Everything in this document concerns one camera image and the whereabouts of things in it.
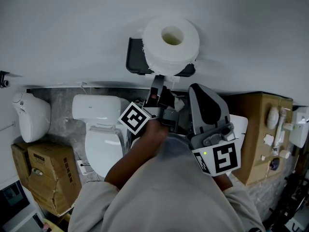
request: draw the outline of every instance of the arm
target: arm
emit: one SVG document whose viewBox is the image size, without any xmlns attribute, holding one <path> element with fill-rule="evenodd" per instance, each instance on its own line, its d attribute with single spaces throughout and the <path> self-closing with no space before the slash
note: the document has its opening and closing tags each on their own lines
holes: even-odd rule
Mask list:
<svg viewBox="0 0 309 232">
<path fill-rule="evenodd" d="M 157 120 L 149 120 L 145 134 L 109 170 L 104 181 L 121 189 L 137 169 L 156 155 L 168 133 L 169 129 L 161 126 Z"/>
<path fill-rule="evenodd" d="M 233 187 L 233 184 L 230 178 L 226 174 L 215 176 L 213 177 L 213 180 L 217 184 L 217 186 L 220 188 L 221 191 L 224 191 L 226 189 Z"/>
<path fill-rule="evenodd" d="M 69 232 L 99 231 L 103 217 L 118 188 L 102 181 L 90 181 L 83 185 L 69 222 Z"/>
<path fill-rule="evenodd" d="M 253 228 L 265 231 L 256 207 L 245 190 L 233 187 L 226 174 L 213 177 L 213 180 L 239 216 L 246 231 Z"/>
</svg>

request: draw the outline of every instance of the toilet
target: toilet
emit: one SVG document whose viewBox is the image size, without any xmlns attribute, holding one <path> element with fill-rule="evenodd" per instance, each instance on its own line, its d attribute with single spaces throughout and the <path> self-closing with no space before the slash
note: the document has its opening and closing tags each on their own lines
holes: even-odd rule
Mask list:
<svg viewBox="0 0 309 232">
<path fill-rule="evenodd" d="M 128 130 L 118 121 L 128 106 L 127 100 L 116 96 L 76 95 L 73 99 L 73 118 L 86 124 L 87 159 L 102 177 L 122 158 L 128 147 Z"/>
<path fill-rule="evenodd" d="M 50 104 L 35 98 L 33 94 L 16 93 L 12 100 L 19 116 L 20 133 L 26 143 L 42 138 L 49 130 Z"/>
</svg>

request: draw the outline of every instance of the toilet tank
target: toilet tank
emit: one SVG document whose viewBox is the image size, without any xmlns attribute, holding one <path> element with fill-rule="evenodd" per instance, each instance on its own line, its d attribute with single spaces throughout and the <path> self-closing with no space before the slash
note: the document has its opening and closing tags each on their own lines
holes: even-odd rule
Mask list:
<svg viewBox="0 0 309 232">
<path fill-rule="evenodd" d="M 115 125 L 128 105 L 127 100 L 116 96 L 75 95 L 72 115 L 85 123 L 96 121 L 102 125 Z"/>
</svg>

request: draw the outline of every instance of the cardboard box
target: cardboard box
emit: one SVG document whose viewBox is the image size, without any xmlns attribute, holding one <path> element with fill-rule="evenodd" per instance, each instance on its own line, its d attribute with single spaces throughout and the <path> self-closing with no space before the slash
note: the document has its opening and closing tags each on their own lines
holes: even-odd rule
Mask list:
<svg viewBox="0 0 309 232">
<path fill-rule="evenodd" d="M 280 173 L 286 160 L 280 158 L 277 170 L 269 168 L 270 162 L 276 158 L 272 156 L 272 146 L 264 144 L 266 134 L 276 136 L 276 129 L 270 130 L 266 126 L 266 119 L 269 110 L 275 106 L 290 109 L 287 111 L 286 123 L 292 121 L 293 100 L 276 95 L 264 93 L 251 93 L 223 97 L 226 101 L 230 114 L 239 115 L 248 119 L 248 127 L 241 148 L 241 168 L 233 171 L 243 184 L 248 185 L 256 181 L 261 181 L 270 176 Z M 289 141 L 289 131 L 285 131 L 284 142 L 280 145 L 280 150 L 286 149 Z"/>
<path fill-rule="evenodd" d="M 28 179 L 32 169 L 28 155 L 28 147 L 31 145 L 27 143 L 11 145 L 13 160 L 20 183 L 26 188 L 28 188 Z"/>
<path fill-rule="evenodd" d="M 31 173 L 28 187 L 34 200 L 55 216 L 69 211 L 82 188 L 71 147 L 40 144 L 28 148 L 31 166 L 43 175 Z"/>
</svg>

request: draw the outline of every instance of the toilet paper roll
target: toilet paper roll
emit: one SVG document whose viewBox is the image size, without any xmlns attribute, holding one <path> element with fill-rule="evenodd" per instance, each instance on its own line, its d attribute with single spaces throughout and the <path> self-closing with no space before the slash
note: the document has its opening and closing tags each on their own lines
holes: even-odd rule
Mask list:
<svg viewBox="0 0 309 232">
<path fill-rule="evenodd" d="M 142 39 L 147 64 L 156 74 L 178 74 L 195 61 L 199 52 L 197 30 L 179 17 L 156 17 L 145 28 Z"/>
<path fill-rule="evenodd" d="M 279 156 L 282 158 L 288 159 L 290 157 L 290 154 L 291 153 L 289 151 L 283 149 L 280 151 Z"/>
</svg>

